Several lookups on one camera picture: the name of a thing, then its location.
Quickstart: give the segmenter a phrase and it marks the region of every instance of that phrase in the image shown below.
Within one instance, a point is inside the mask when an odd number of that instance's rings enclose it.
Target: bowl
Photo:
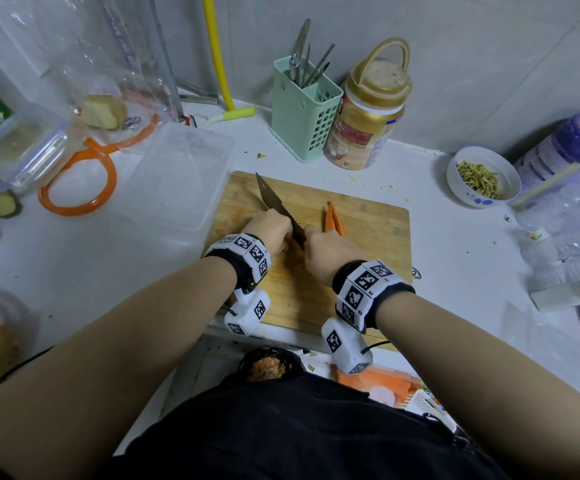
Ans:
[[[496,173],[499,193],[502,198],[488,198],[472,190],[463,181],[461,175],[459,175],[459,171],[456,169],[457,163],[464,161],[475,164],[482,163],[488,170]],[[466,146],[459,150],[452,161],[450,161],[450,165],[448,165],[446,178],[450,190],[452,190],[459,200],[478,209],[501,205],[516,198],[519,192],[521,192],[521,179],[519,178],[517,170],[512,166],[512,163],[500,154],[480,146]]]

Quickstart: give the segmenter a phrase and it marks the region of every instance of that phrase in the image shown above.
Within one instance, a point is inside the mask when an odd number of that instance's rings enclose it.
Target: cutting board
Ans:
[[[406,209],[262,176],[303,226],[314,224],[323,229],[328,202],[332,201],[349,238],[363,249],[365,259],[382,259],[412,283],[410,215]],[[266,206],[256,177],[240,171],[231,174],[206,248],[226,234],[239,233],[262,210]],[[336,295],[305,270],[304,259],[294,241],[288,251],[273,259],[272,268],[259,284],[271,300],[263,322],[320,335],[323,323],[335,316]],[[385,337],[369,328],[365,339],[368,344],[375,344]],[[384,347],[394,350],[391,345]]]

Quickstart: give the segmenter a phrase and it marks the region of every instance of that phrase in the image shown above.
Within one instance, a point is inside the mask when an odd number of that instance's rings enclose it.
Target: green utensil holder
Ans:
[[[272,124],[270,132],[302,163],[310,163],[323,155],[337,106],[343,91],[326,75],[301,89],[289,76],[290,57],[274,63],[272,92]],[[301,74],[306,64],[310,75],[314,65],[301,60]]]

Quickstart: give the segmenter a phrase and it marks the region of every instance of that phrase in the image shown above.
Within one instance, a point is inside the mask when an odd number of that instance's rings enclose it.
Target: forearm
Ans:
[[[83,476],[116,448],[236,285],[205,258],[135,293],[0,386],[0,468]]]
[[[414,294],[377,325],[450,414],[499,460],[580,475],[580,393],[518,350]]]

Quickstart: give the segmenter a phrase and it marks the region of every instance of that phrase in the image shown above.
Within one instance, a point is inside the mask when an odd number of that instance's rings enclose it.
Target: orange package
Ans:
[[[411,390],[420,389],[405,372],[391,371],[371,365],[360,374],[343,374],[337,370],[337,382],[359,391],[369,392],[370,399],[398,408],[408,398]]]

